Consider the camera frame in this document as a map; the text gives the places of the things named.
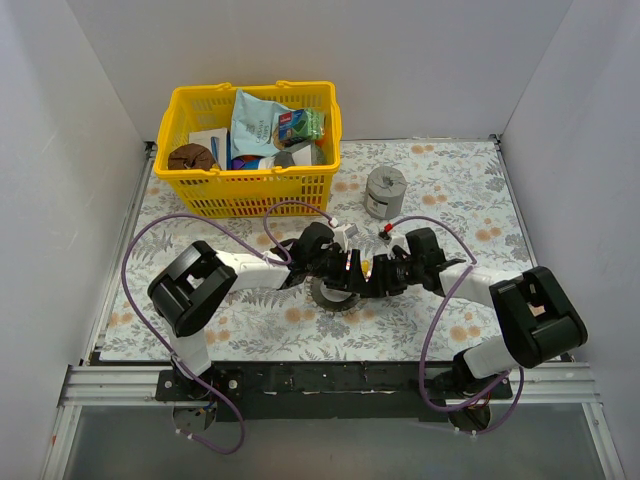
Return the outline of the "light blue chips bag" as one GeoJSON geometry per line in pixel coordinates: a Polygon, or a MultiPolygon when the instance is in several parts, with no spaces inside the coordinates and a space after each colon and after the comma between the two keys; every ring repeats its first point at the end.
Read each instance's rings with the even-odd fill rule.
{"type": "Polygon", "coordinates": [[[231,117],[231,158],[276,154],[280,150],[274,142],[279,139],[279,117],[288,112],[291,109],[280,103],[261,100],[238,89],[231,117]]]}

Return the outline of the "floral table mat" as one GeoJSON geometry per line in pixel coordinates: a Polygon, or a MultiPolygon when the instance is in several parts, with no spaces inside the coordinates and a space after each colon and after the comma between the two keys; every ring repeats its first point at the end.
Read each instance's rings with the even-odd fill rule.
{"type": "MultiPolygon", "coordinates": [[[[402,232],[430,227],[450,258],[475,256],[487,268],[532,267],[495,141],[345,142],[327,210],[358,228],[352,246],[364,259],[384,251],[380,220],[364,209],[368,174],[379,165],[400,170],[408,187],[402,232]]],[[[103,362],[159,362],[165,328],[147,295],[150,281],[196,240],[228,252],[247,246],[268,249],[275,240],[297,237],[305,217],[223,219],[217,227],[188,219],[186,208],[165,182],[150,175],[135,213],[141,240],[128,263],[96,351],[103,362]]],[[[205,329],[217,361],[394,361],[450,360],[457,352],[498,335],[494,311],[452,300],[442,315],[439,298],[418,286],[386,299],[365,299],[345,312],[318,307],[308,285],[282,291],[233,293],[205,329]]]]}

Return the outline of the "brown round pouch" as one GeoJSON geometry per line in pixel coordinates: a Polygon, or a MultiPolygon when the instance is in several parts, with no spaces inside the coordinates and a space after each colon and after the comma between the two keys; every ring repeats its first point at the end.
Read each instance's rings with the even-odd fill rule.
{"type": "Polygon", "coordinates": [[[189,143],[172,151],[168,156],[169,170],[204,170],[209,171],[216,165],[212,152],[199,144],[189,143]]]}

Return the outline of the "white blue box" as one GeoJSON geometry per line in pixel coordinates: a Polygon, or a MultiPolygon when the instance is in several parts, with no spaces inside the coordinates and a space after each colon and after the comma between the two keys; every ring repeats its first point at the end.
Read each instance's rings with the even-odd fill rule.
{"type": "Polygon", "coordinates": [[[226,170],[228,167],[229,141],[230,134],[227,128],[202,130],[189,134],[189,142],[206,147],[220,170],[226,170]]]}

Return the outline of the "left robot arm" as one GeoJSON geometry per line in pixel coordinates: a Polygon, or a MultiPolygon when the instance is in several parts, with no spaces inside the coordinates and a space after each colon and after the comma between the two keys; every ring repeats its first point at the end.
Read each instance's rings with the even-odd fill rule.
{"type": "Polygon", "coordinates": [[[239,290],[288,289],[311,280],[313,301],[328,311],[352,309],[359,295],[332,290],[310,269],[311,262],[337,246],[347,251],[357,226],[313,222],[297,239],[288,239],[258,255],[216,251],[204,241],[189,245],[147,290],[156,313],[169,331],[172,363],[180,372],[178,387],[193,400],[205,398],[213,386],[204,329],[225,297],[239,290]]]}

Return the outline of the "blue green sponge pack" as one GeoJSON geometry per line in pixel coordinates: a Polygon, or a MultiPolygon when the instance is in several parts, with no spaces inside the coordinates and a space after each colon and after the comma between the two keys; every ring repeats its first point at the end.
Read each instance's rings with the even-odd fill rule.
{"type": "Polygon", "coordinates": [[[325,114],[312,108],[292,110],[279,115],[278,140],[285,146],[321,140],[325,134],[325,114]]]}

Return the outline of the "yellow plastic shopping basket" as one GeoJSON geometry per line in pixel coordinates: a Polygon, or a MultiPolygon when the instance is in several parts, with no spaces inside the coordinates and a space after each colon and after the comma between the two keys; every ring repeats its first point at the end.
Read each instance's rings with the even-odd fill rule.
{"type": "Polygon", "coordinates": [[[187,144],[191,133],[231,125],[237,89],[228,82],[174,89],[158,131],[155,175],[171,186],[189,211],[208,218],[259,217],[284,200],[325,209],[333,177],[341,166],[341,112],[335,85],[330,81],[279,80],[272,85],[241,88],[261,100],[323,112],[325,135],[320,146],[325,165],[245,172],[168,168],[169,154],[187,144]]]}

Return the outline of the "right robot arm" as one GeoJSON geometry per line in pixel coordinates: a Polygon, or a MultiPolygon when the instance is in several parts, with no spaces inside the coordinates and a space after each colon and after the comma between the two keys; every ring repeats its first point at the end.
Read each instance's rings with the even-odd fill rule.
{"type": "Polygon", "coordinates": [[[491,307],[500,327],[499,335],[457,353],[451,368],[434,378],[428,378],[421,359],[418,388],[423,398],[435,390],[484,397],[511,370],[534,368],[586,343],[584,322],[548,268],[517,272],[484,268],[473,258],[449,260],[432,229],[404,236],[392,230],[386,225],[379,236],[392,252],[393,288],[419,284],[440,296],[438,315],[453,299],[491,307]]]}

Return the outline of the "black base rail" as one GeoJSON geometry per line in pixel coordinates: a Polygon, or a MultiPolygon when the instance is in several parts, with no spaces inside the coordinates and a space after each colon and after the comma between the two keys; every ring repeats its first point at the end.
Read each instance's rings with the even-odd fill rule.
{"type": "Polygon", "coordinates": [[[433,403],[466,400],[497,377],[465,383],[451,362],[428,362],[423,380],[416,361],[221,362],[201,379],[225,395],[246,420],[397,419],[444,421],[433,403]]]}

